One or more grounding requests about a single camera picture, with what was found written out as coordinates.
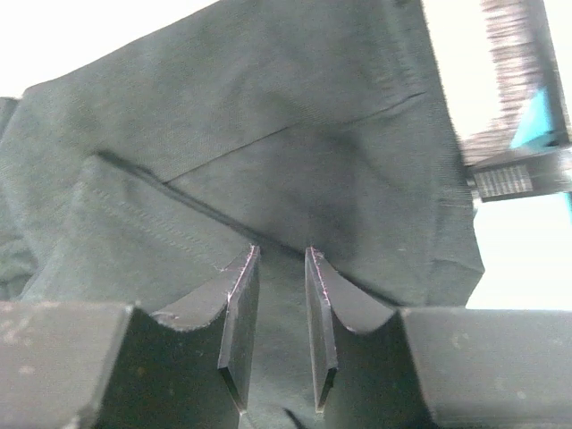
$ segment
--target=black bracket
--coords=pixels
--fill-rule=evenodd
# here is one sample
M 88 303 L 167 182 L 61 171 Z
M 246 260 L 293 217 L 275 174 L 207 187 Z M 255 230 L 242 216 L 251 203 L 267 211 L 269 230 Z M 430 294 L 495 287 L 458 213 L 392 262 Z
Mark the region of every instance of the black bracket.
M 469 168 L 469 182 L 482 202 L 572 191 L 572 147 L 554 147 L 546 135 Z
M 236 428 L 248 404 L 259 250 L 160 312 L 0 303 L 0 427 Z
M 314 248 L 306 289 L 327 429 L 572 427 L 572 312 L 392 308 Z

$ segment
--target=teal object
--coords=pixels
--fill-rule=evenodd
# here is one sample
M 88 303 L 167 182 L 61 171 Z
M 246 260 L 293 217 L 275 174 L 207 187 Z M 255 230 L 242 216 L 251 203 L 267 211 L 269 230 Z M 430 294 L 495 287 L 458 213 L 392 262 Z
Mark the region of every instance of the teal object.
M 533 140 L 553 131 L 548 90 L 541 88 L 530 101 L 528 109 L 520 120 L 515 137 L 510 142 L 510 147 L 526 146 L 534 150 L 547 149 L 546 147 L 535 147 Z M 572 198 L 570 194 L 562 192 L 559 197 L 562 198 L 563 206 L 568 210 L 572 220 Z

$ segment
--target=cloth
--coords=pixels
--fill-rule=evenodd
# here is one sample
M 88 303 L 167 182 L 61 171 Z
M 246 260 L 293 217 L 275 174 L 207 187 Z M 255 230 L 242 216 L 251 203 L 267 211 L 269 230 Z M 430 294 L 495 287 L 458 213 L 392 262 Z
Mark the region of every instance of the cloth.
M 244 428 L 322 427 L 305 247 L 400 305 L 484 270 L 418 0 L 223 0 L 0 114 L 3 297 L 153 311 L 261 245 Z

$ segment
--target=stitching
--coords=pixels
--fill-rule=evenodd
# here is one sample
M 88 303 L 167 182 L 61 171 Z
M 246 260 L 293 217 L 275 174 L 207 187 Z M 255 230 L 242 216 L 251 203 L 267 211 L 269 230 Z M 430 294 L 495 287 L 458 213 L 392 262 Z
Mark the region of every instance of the stitching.
M 101 189 L 91 189 L 91 192 L 92 192 L 93 194 L 99 196 L 100 198 L 102 198 L 104 201 L 108 201 L 108 200 L 111 198 L 111 195 L 109 195 L 108 193 L 102 191 Z M 175 235 L 175 236 L 177 236 L 177 237 L 179 237 L 179 238 L 185 239 L 185 240 L 190 241 L 190 242 L 192 242 L 192 243 L 194 243 L 194 244 L 200 244 L 201 246 L 209 247 L 209 246 L 207 246 L 206 243 L 204 243 L 204 242 L 202 242 L 202 241 L 200 241 L 200 240 L 197 240 L 197 238 L 192 237 L 192 236 L 188 235 L 188 234 L 185 233 L 185 232 L 182 232 L 182 231 L 179 231 L 179 230 L 173 228 L 173 227 L 172 227 L 169 223 L 167 223 L 166 221 L 163 221 L 163 220 L 161 220 L 161 219 L 159 219 L 159 218 L 157 218 L 157 217 L 155 217 L 155 216 L 153 216 L 153 215 L 151 215 L 151 214 L 149 214 L 149 213 L 147 213 L 147 212 L 144 212 L 143 210 L 141 210 L 141 209 L 139 209 L 139 208 L 136 208 L 135 206 L 132 206 L 132 205 L 129 204 L 129 203 L 126 203 L 126 202 L 124 202 L 124 201 L 117 201 L 115 204 L 117 204 L 117 205 L 119 205 L 119 206 L 121 206 L 121 207 L 124 207 L 125 209 L 131 211 L 131 212 L 132 212 L 133 214 L 135 214 L 139 219 L 142 219 L 142 220 L 151 222 L 151 223 L 153 223 L 155 226 L 160 227 L 160 228 L 163 228 L 165 231 L 170 232 L 171 234 L 173 234 L 173 235 Z M 106 212 L 108 212 L 108 211 L 110 210 L 109 207 L 104 207 L 104 209 L 106 210 Z M 150 233 L 150 234 L 154 235 L 154 236 L 157 237 L 157 238 L 162 237 L 162 236 L 160 236 L 160 235 L 157 235 L 156 232 L 152 232 L 151 230 L 145 228 L 143 225 L 135 225 L 134 223 L 133 223 L 133 225 L 134 225 L 134 226 L 138 226 L 142 231 L 145 231 L 145 232 L 147 232 L 147 233 Z M 179 247 L 179 248 L 182 249 L 182 250 L 189 251 L 189 252 L 191 251 L 190 248 L 188 248 L 188 247 L 186 247 L 186 246 L 183 246 L 183 245 L 180 245 L 180 244 L 178 244 L 178 243 L 175 243 L 174 241 L 170 241 L 170 240 L 168 240 L 168 239 L 164 239 L 164 240 L 166 240 L 166 242 L 168 242 L 169 244 L 171 244 L 171 245 L 173 245 L 173 246 L 175 246 L 175 247 Z
M 456 207 L 456 208 L 471 208 L 471 209 L 473 208 L 471 206 L 461 205 L 461 204 L 443 204 L 443 203 L 440 203 L 439 206 L 441 206 L 441 207 Z
M 118 214 L 117 212 L 115 212 L 114 210 L 112 210 L 109 207 L 99 207 L 101 208 L 104 212 L 106 212 L 107 214 L 114 216 L 118 219 L 121 219 L 124 222 L 127 222 L 126 219 L 123 218 L 123 216 L 121 216 L 120 214 Z M 140 230 L 142 230 L 143 232 L 146 232 L 147 234 L 151 235 L 152 237 L 162 241 L 164 244 L 167 244 L 169 246 L 173 246 L 174 248 L 178 248 L 179 250 L 183 250 L 187 253 L 193 254 L 193 256 L 195 256 L 194 252 L 192 251 L 191 248 L 187 247 L 187 246 L 183 246 L 182 244 L 179 243 L 175 243 L 174 241 L 168 240 L 166 237 L 164 237 L 163 235 L 157 234 L 156 232 L 149 230 L 148 228 L 144 227 L 143 225 L 140 225 L 138 223 L 130 223 L 127 222 L 128 224 L 130 224 L 131 226 L 134 226 Z

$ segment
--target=scratch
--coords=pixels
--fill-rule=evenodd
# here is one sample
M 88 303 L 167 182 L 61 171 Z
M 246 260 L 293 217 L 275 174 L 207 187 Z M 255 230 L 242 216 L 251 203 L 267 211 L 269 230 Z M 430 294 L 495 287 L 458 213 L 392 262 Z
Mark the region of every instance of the scratch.
M 236 283 L 234 283 L 234 288 L 232 288 L 232 291 L 229 292 L 228 296 L 226 297 L 228 303 L 231 302 L 232 295 L 234 295 L 234 292 L 236 292 L 236 289 L 238 289 L 238 287 L 240 285 L 240 281 L 242 280 L 242 277 L 244 277 L 244 273 L 247 271 L 248 265 L 250 264 L 250 261 L 252 260 L 252 257 L 254 256 L 254 252 L 256 251 L 256 249 L 257 249 L 256 246 L 254 246 L 252 244 L 250 245 L 250 253 L 248 254 L 247 262 L 242 267 L 242 270 L 240 271 L 239 279 L 236 281 Z
M 320 285 L 322 286 L 322 293 L 324 294 L 325 302 L 328 304 L 328 307 L 331 307 L 332 305 L 330 304 L 330 299 L 328 298 L 328 291 L 325 288 L 324 279 L 322 278 L 322 272 L 320 271 L 320 266 L 318 265 L 317 261 L 318 257 L 324 258 L 324 255 L 320 252 L 316 252 L 315 248 L 310 248 L 310 251 L 312 252 L 312 259 L 314 260 L 315 269 L 317 270 L 318 273 L 318 279 L 320 280 Z

